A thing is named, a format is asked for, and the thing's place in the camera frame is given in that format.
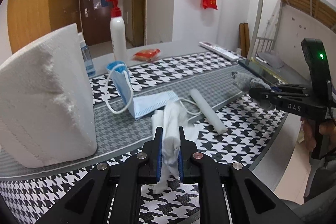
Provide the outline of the right hand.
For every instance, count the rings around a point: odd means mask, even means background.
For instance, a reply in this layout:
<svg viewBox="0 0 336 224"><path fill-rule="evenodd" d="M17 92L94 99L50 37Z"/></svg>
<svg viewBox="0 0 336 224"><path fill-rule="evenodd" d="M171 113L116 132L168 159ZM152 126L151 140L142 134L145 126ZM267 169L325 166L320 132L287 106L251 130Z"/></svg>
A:
<svg viewBox="0 0 336 224"><path fill-rule="evenodd" d="M304 133L304 142L305 142L305 147L309 152L312 152L313 149L315 149L315 146L317 144L315 138L314 138L314 128L311 126L309 123L309 120L306 118L301 118L301 128ZM328 136L329 138L329 150L332 150L335 148L335 124L331 121L328 120L325 123L322 123L319 126L319 132L322 135Z"/></svg>

